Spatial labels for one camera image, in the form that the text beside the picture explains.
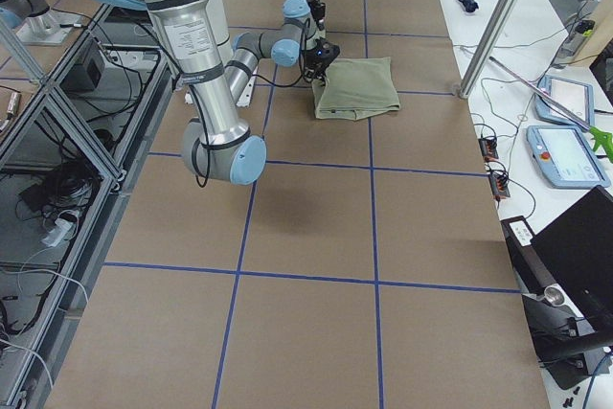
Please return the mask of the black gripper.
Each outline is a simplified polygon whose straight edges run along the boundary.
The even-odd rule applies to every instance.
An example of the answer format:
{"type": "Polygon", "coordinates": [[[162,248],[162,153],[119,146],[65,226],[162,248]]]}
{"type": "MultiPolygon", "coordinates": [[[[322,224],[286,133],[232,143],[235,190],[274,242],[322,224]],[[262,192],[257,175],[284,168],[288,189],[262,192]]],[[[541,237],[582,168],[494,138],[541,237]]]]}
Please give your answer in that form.
{"type": "Polygon", "coordinates": [[[325,15],[326,15],[326,4],[322,0],[306,0],[312,18],[317,21],[317,28],[321,34],[326,32],[325,25],[325,15]]]}
{"type": "Polygon", "coordinates": [[[306,78],[317,78],[321,87],[327,85],[326,71],[340,55],[340,46],[325,38],[316,38],[313,46],[304,52],[306,78]]]}

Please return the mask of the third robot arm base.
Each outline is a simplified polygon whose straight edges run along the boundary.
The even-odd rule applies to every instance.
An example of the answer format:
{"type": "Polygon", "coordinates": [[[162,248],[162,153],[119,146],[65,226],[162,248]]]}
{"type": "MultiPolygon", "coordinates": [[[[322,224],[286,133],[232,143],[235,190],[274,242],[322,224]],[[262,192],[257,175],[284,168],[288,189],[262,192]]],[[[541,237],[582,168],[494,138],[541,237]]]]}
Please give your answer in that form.
{"type": "Polygon", "coordinates": [[[61,45],[69,34],[46,0],[1,0],[1,20],[26,45],[61,45]]]}

